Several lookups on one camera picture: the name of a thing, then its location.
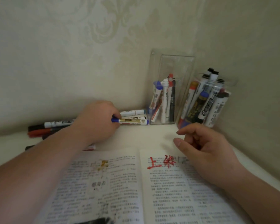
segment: transparent container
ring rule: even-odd
[[[236,83],[237,79],[224,77],[212,68],[205,73],[195,74],[178,127],[198,122],[212,128],[231,95],[229,88]]]
[[[168,49],[152,50],[147,88],[147,117],[151,125],[176,122],[194,60]]]

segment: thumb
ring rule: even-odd
[[[175,146],[186,155],[186,157],[190,161],[194,161],[195,159],[199,158],[201,155],[201,151],[195,149],[193,146],[191,146],[189,143],[185,142],[181,138],[175,138],[173,139],[173,142]]]

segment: desk surface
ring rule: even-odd
[[[96,145],[97,150],[118,150],[122,148],[138,149],[174,149],[173,138],[181,137],[175,132],[176,125],[120,126],[108,140]],[[26,146],[37,144],[41,138],[29,138],[27,132],[17,132],[0,137],[0,165],[25,150]],[[233,148],[239,161],[253,174],[280,191],[280,181],[262,169],[246,155]]]

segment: open book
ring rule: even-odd
[[[252,222],[178,150],[124,149],[82,152],[34,223]]]

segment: wall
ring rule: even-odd
[[[198,25],[197,70],[239,78],[217,129],[280,178],[280,0],[207,0]]]
[[[0,132],[142,108],[152,48],[193,53],[204,0],[0,0]]]

